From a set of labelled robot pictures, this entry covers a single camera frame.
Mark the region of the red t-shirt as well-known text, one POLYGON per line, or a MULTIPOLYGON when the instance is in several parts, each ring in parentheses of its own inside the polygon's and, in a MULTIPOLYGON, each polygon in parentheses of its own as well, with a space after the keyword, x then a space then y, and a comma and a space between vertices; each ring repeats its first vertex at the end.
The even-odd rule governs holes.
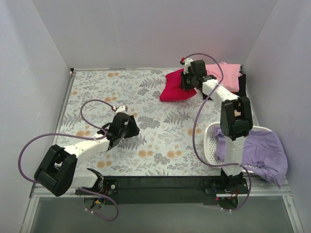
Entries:
POLYGON ((195 89, 183 90, 181 85, 181 73, 183 69, 173 71, 165 76, 166 85, 159 96, 161 102, 178 102, 192 98, 197 94, 195 89))

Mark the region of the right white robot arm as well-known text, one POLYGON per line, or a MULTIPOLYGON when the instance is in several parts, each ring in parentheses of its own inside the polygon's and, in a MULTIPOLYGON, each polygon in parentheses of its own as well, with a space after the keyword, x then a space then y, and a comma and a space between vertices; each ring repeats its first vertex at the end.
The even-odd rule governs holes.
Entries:
POLYGON ((183 66, 180 87, 183 90, 196 88, 207 96, 205 100, 212 99, 221 107, 220 128, 225 136, 225 160, 223 165, 207 165, 221 168, 220 188, 231 193, 243 182, 243 146, 253 128, 250 100, 233 94, 222 85, 225 76, 219 63, 216 65, 221 73, 220 80, 207 74, 203 60, 182 58, 180 64, 183 66))

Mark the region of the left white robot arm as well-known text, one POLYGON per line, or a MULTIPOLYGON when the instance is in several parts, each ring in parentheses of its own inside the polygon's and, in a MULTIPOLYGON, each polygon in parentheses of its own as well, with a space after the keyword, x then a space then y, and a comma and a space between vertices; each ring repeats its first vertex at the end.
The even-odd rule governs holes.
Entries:
POLYGON ((51 146, 36 170, 34 180, 56 197, 70 188, 83 188, 92 194, 102 192, 104 176, 100 172, 92 168, 77 171, 76 168, 96 154, 114 148, 122 139, 139 135, 134 116, 126 113, 117 113, 105 127, 105 131, 99 130, 92 140, 65 147, 51 146))

